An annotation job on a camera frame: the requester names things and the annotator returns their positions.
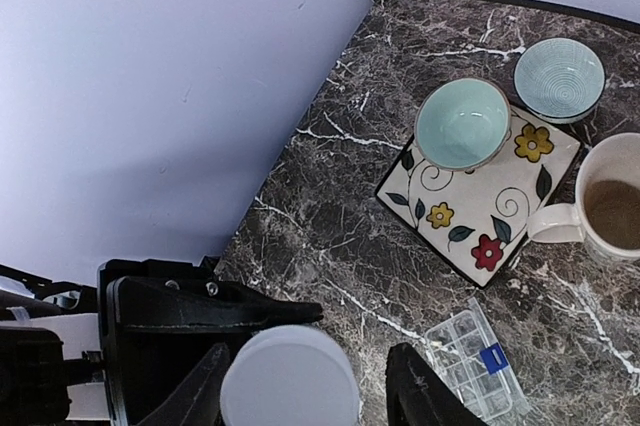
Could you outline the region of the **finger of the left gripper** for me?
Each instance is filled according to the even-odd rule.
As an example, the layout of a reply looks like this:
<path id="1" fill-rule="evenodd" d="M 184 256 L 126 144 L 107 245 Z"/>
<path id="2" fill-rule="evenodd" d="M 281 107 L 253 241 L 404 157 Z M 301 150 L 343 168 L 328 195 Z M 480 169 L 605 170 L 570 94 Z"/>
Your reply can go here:
<path id="1" fill-rule="evenodd" d="M 275 300 L 238 282 L 197 280 L 175 289 L 161 279 L 125 276 L 107 292 L 116 325 L 127 331 L 261 331 L 323 318 L 318 303 Z"/>

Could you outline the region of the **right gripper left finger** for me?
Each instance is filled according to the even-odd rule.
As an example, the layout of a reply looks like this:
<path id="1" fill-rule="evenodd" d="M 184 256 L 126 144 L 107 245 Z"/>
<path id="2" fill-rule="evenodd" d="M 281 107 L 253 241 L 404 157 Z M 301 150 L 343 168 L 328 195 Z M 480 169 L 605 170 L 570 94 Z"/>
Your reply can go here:
<path id="1" fill-rule="evenodd" d="M 225 343 L 160 343 L 127 356 L 131 425 L 215 425 L 222 380 L 231 364 Z"/>

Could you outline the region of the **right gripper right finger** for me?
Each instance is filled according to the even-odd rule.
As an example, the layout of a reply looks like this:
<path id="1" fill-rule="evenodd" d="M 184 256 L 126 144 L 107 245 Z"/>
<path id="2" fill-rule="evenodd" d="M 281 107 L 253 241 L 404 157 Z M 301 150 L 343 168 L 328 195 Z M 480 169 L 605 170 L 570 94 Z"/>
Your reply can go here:
<path id="1" fill-rule="evenodd" d="M 389 349 L 386 362 L 389 426 L 485 426 L 457 399 L 409 343 Z"/>

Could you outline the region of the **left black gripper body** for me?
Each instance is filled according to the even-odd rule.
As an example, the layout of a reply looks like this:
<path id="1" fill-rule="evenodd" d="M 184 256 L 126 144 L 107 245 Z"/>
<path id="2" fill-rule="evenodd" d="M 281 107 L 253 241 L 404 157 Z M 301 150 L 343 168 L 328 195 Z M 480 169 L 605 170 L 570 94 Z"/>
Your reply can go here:
<path id="1" fill-rule="evenodd" d="M 106 367 L 106 394 L 114 425 L 131 425 L 127 415 L 127 356 L 135 348 L 160 343 L 220 343 L 214 331 L 127 331 L 115 323 L 109 285 L 125 276 L 161 279 L 177 289 L 181 283 L 214 281 L 212 267 L 161 260 L 110 260 L 98 271 L 99 330 Z"/>

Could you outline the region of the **clear plastic pill organizer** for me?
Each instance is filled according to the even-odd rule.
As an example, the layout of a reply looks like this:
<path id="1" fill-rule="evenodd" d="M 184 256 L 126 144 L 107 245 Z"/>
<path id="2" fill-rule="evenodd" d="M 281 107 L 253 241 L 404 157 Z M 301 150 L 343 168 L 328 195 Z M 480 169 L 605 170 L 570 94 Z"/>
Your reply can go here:
<path id="1" fill-rule="evenodd" d="M 457 400 L 488 425 L 516 425 L 531 412 L 515 372 L 480 303 L 467 307 L 424 335 L 433 370 Z"/>

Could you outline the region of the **small white pill bottle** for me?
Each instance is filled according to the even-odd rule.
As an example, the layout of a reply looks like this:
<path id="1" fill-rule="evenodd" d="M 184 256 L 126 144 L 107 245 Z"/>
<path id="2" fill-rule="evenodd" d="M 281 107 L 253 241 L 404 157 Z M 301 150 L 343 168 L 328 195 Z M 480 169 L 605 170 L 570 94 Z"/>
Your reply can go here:
<path id="1" fill-rule="evenodd" d="M 238 352 L 220 393 L 226 425 L 356 425 L 360 394 L 339 344 L 310 326 L 273 327 Z"/>

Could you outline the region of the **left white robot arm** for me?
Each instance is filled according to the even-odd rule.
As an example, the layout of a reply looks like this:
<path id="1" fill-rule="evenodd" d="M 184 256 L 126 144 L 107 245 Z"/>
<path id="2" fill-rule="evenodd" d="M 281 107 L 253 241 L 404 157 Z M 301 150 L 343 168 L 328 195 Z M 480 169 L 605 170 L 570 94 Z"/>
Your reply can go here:
<path id="1" fill-rule="evenodd" d="M 199 265 L 113 259 L 95 286 L 12 268 L 1 296 L 1 421 L 50 425 L 71 388 L 103 385 L 114 425 L 217 425 L 223 378 L 251 336 L 319 321 L 317 303 L 272 299 Z"/>

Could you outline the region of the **floral rectangular ceramic plate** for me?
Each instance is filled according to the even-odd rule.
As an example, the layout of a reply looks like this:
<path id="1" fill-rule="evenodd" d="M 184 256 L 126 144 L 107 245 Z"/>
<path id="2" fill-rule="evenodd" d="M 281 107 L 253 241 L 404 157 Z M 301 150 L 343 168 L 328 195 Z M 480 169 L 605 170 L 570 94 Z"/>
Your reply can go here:
<path id="1" fill-rule="evenodd" d="M 493 160 L 444 171 L 409 140 L 377 199 L 457 274 L 487 287 L 527 241 L 528 217 L 553 201 L 584 150 L 576 137 L 518 107 Z"/>

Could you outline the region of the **cream ceramic mug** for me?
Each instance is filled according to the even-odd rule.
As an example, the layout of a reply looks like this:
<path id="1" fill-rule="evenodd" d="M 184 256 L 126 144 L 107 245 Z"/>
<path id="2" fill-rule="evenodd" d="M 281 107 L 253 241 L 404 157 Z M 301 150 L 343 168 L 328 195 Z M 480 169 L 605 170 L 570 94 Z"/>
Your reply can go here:
<path id="1" fill-rule="evenodd" d="M 585 156 L 574 202 L 546 206 L 527 221 L 538 243 L 581 243 L 604 264 L 639 260 L 639 135 L 620 133 Z"/>

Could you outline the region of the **light green ceramic bowl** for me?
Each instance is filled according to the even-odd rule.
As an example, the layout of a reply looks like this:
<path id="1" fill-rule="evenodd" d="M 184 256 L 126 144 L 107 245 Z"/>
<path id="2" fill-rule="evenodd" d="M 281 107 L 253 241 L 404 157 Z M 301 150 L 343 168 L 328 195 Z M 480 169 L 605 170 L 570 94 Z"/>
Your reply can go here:
<path id="1" fill-rule="evenodd" d="M 432 165 L 477 169 L 501 150 L 511 131 L 511 108 L 494 83 L 473 77 L 447 82 L 422 102 L 414 141 Z"/>

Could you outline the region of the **blue striped ceramic bowl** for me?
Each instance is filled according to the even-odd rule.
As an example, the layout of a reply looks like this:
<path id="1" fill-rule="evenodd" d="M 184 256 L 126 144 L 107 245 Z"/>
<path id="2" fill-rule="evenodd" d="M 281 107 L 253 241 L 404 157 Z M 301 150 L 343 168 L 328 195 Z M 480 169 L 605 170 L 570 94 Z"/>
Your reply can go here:
<path id="1" fill-rule="evenodd" d="M 516 93 L 532 115 L 552 124 L 588 116 L 605 89 L 605 69 L 588 46 L 569 38 L 550 38 L 528 48 L 514 75 Z"/>

